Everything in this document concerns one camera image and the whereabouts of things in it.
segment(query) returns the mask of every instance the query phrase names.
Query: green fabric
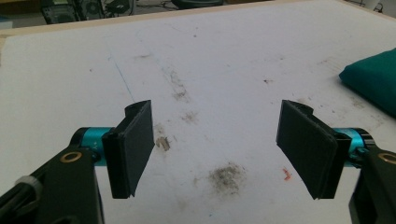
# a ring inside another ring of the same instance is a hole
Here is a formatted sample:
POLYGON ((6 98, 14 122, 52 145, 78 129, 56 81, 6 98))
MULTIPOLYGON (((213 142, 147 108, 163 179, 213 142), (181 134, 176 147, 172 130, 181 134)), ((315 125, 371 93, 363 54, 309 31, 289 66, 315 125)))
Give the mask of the green fabric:
POLYGON ((396 49, 348 65, 340 78, 396 117, 396 49))

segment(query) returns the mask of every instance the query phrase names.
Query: white table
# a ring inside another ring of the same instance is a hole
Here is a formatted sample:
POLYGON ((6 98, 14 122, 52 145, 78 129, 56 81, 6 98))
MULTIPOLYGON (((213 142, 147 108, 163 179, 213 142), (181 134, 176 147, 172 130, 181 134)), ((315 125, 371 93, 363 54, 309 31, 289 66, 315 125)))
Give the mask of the white table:
POLYGON ((313 201, 276 146, 282 99, 395 151, 395 119, 338 77, 395 47, 395 20, 359 7, 267 2, 0 34, 20 34, 0 66, 1 192, 79 127, 115 126, 147 99, 170 149, 153 149, 133 199, 112 199, 97 168, 107 223, 349 223, 359 170, 344 169, 334 200, 313 201), (240 173, 223 188, 210 176, 227 166, 240 173))

